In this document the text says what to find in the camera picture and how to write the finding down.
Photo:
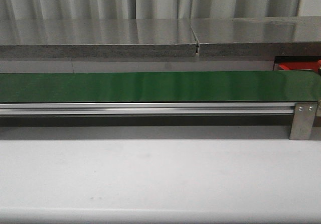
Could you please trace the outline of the green conveyor belt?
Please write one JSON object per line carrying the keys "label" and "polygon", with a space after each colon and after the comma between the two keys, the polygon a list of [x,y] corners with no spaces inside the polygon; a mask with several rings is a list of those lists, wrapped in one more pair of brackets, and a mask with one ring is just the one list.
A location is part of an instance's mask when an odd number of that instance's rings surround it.
{"label": "green conveyor belt", "polygon": [[3,73],[2,103],[320,100],[312,71]]}

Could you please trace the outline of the grey stone counter slab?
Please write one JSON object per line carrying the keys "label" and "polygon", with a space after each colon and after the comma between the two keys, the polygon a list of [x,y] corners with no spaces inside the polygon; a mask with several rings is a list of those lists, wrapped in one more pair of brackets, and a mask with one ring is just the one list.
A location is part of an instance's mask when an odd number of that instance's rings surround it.
{"label": "grey stone counter slab", "polygon": [[193,57],[189,21],[4,20],[2,58]]}

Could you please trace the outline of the red plastic tray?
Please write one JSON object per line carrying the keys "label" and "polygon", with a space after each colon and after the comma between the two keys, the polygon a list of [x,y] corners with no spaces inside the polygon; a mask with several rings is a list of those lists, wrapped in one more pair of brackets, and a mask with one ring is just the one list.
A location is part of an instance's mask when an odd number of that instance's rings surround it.
{"label": "red plastic tray", "polygon": [[318,61],[306,61],[306,62],[282,62],[278,63],[278,66],[283,70],[313,70],[317,72]]}

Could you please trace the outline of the white pleated curtain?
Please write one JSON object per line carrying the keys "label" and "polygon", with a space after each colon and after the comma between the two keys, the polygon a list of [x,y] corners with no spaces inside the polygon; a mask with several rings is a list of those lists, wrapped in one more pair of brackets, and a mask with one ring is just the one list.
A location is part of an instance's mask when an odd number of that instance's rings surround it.
{"label": "white pleated curtain", "polygon": [[288,17],[300,0],[1,0],[1,19]]}

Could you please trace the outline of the steel conveyor support bracket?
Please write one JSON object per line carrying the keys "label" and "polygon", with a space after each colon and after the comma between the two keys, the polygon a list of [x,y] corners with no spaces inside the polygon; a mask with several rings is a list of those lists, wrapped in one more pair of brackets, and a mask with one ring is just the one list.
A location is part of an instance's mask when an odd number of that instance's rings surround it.
{"label": "steel conveyor support bracket", "polygon": [[299,102],[295,105],[290,140],[309,140],[316,116],[317,102]]}

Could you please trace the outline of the aluminium conveyor frame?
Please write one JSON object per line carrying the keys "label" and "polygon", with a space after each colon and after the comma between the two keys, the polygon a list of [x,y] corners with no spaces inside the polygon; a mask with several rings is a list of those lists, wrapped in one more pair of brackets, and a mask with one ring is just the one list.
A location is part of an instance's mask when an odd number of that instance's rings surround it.
{"label": "aluminium conveyor frame", "polygon": [[1,115],[293,114],[320,116],[317,102],[2,103]]}

